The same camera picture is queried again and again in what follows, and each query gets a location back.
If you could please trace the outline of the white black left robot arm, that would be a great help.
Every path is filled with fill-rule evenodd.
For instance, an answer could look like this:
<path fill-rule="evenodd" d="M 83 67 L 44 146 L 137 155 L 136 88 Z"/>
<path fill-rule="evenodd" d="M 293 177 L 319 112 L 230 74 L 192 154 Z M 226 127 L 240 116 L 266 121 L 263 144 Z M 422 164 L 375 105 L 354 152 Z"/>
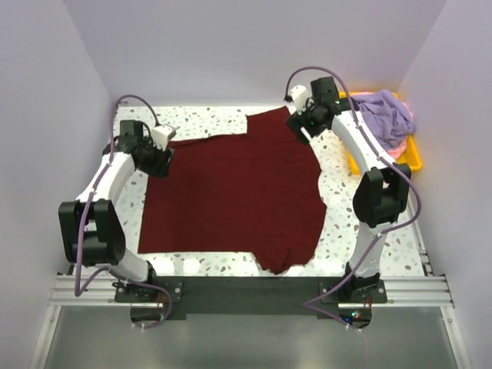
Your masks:
<path fill-rule="evenodd" d="M 101 164 L 88 186 L 74 201 L 59 205 L 65 257 L 75 266 L 75 296 L 86 292 L 102 272 L 117 277 L 117 288 L 141 301 L 163 294 L 151 263 L 128 249 L 115 205 L 136 171 L 155 178 L 168 175 L 174 155 L 169 144 L 176 131 L 170 125 L 121 121 L 119 134 L 112 135 L 103 149 Z"/>

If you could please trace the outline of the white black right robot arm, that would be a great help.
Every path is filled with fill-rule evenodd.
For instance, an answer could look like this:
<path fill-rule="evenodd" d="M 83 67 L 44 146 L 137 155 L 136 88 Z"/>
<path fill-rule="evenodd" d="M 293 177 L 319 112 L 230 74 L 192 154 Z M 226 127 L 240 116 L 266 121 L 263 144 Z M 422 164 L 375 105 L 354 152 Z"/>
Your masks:
<path fill-rule="evenodd" d="M 334 78 L 314 80 L 310 88 L 287 85 L 284 99 L 295 106 L 286 123 L 302 144 L 331 131 L 350 149 L 361 173 L 352 201 L 360 222 L 355 249 L 343 279 L 321 295 L 359 302 L 378 288 L 387 234 L 407 207 L 411 169 L 399 165 L 381 147 L 353 98 L 340 97 Z"/>

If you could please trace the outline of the dark red t shirt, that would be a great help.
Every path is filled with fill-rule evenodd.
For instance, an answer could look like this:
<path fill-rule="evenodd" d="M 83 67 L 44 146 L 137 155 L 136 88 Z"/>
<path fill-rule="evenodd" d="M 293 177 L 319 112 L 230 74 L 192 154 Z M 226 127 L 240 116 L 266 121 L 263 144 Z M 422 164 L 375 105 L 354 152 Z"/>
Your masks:
<path fill-rule="evenodd" d="M 321 168 L 277 108 L 239 135 L 178 141 L 166 178 L 149 178 L 138 251 L 238 251 L 280 274 L 308 263 L 324 227 Z"/>

